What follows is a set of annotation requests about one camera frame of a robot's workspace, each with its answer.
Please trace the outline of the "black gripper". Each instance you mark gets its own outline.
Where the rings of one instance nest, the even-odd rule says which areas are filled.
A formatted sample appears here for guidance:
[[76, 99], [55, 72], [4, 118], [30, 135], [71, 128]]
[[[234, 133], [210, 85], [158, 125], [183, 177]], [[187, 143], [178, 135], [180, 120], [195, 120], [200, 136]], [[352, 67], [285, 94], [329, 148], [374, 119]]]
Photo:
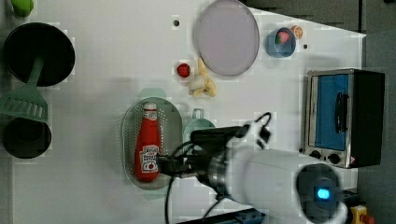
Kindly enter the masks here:
[[177, 157], [157, 156], [160, 174], [186, 178], [191, 176], [206, 175], [208, 172], [210, 157], [201, 155], [185, 155]]

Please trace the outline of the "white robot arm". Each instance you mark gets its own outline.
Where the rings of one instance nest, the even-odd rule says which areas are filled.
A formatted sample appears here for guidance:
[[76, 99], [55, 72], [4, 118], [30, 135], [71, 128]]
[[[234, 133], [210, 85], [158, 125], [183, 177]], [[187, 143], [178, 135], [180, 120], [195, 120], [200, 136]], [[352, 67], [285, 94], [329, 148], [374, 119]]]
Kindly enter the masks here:
[[197, 130], [159, 170], [195, 177], [221, 199], [248, 205], [281, 224], [344, 224], [342, 181], [332, 166], [297, 151], [265, 146], [270, 132], [259, 121]]

